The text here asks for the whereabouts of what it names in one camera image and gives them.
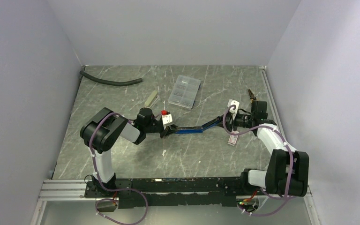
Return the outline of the small beige white stapler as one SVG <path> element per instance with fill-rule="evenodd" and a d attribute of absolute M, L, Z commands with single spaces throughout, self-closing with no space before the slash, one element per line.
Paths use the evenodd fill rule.
<path fill-rule="evenodd" d="M 151 108 L 159 99 L 159 92 L 157 90 L 152 91 L 147 100 L 144 103 L 144 106 Z"/>

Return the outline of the blue black stapler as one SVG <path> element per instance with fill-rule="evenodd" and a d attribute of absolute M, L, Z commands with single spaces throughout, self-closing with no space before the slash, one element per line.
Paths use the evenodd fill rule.
<path fill-rule="evenodd" d="M 212 128 L 222 122 L 222 117 L 216 117 L 213 120 L 201 125 L 194 127 L 176 127 L 174 129 L 175 134 L 198 134 L 203 133 L 205 130 Z"/>

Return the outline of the red white staples box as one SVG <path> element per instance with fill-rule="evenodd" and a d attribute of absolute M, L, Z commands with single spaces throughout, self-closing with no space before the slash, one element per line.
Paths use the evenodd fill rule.
<path fill-rule="evenodd" d="M 238 140 L 238 131 L 232 131 L 227 144 L 235 146 Z"/>

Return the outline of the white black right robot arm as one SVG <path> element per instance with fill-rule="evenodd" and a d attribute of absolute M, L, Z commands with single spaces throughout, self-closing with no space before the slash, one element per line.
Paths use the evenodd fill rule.
<path fill-rule="evenodd" d="M 285 139 L 276 122 L 268 119 L 266 110 L 267 102 L 253 100 L 251 111 L 246 113 L 238 101 L 231 99 L 223 115 L 223 128 L 228 134 L 239 136 L 252 132 L 270 154 L 266 170 L 244 170 L 239 181 L 240 191 L 249 195 L 261 188 L 267 194 L 304 197 L 308 188 L 309 156 Z"/>

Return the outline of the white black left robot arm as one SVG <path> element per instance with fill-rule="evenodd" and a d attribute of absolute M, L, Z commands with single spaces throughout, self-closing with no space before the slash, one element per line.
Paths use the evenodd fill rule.
<path fill-rule="evenodd" d="M 119 137 L 139 145 L 147 134 L 159 133 L 161 138 L 169 134 L 173 116 L 162 110 L 155 116 L 150 108 L 139 110 L 135 120 L 130 120 L 106 107 L 94 115 L 80 130 L 80 137 L 89 147 L 93 163 L 92 181 L 104 197 L 111 196 L 116 186 L 116 174 L 112 166 L 112 147 Z"/>

